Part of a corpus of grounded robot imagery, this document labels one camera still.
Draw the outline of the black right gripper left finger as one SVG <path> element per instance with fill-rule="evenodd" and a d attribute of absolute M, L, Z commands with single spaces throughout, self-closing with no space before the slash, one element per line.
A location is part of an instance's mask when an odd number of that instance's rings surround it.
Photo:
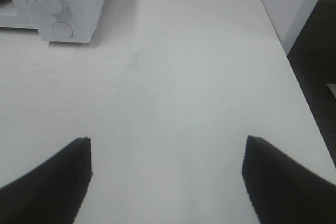
<path fill-rule="evenodd" d="M 1 188 L 1 223 L 74 223 L 92 175 L 91 139 L 77 138 Z"/>

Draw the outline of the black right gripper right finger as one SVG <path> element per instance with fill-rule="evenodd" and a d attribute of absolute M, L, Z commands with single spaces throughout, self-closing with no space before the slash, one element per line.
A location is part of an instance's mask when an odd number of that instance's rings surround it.
<path fill-rule="evenodd" d="M 260 223 L 335 223 L 335 185 L 263 138 L 247 138 L 241 171 Z"/>

